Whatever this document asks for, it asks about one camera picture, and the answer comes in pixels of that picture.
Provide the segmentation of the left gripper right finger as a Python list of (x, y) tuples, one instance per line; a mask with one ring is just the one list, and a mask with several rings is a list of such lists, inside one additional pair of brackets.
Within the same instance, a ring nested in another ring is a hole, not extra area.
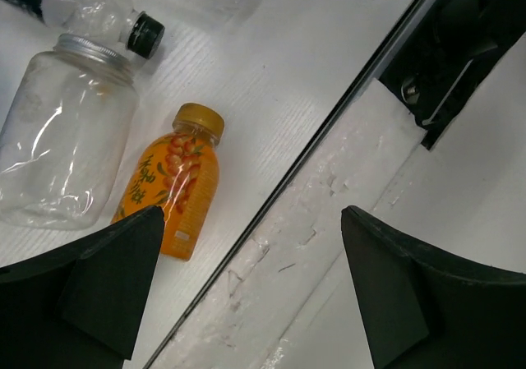
[(524, 367), (523, 274), (456, 256), (355, 205), (341, 231), (374, 367)]

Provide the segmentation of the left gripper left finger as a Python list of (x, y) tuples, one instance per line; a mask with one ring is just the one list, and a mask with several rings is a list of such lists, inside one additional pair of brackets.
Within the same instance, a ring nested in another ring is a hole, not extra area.
[(164, 235), (150, 206), (1, 269), (3, 368), (121, 368), (132, 358)]

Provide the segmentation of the orange juice bottle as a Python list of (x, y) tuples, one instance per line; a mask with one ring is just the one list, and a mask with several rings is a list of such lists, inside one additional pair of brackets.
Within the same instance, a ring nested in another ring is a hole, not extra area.
[(215, 148), (224, 120), (205, 105), (186, 103), (172, 127), (139, 158), (112, 222), (148, 206), (160, 207), (164, 212), (160, 252), (189, 261), (219, 184)]

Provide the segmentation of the clear bottle with black label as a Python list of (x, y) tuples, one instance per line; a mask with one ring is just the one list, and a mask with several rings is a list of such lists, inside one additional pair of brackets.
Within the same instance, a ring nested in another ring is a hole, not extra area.
[(165, 27), (132, 0), (3, 0), (19, 7), (46, 26), (96, 40), (122, 44), (150, 59), (156, 53)]

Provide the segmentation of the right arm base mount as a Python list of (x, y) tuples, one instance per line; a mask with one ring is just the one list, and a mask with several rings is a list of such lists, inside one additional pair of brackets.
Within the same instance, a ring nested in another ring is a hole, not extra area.
[(380, 77), (431, 150), (525, 33), (525, 0), (435, 0)]

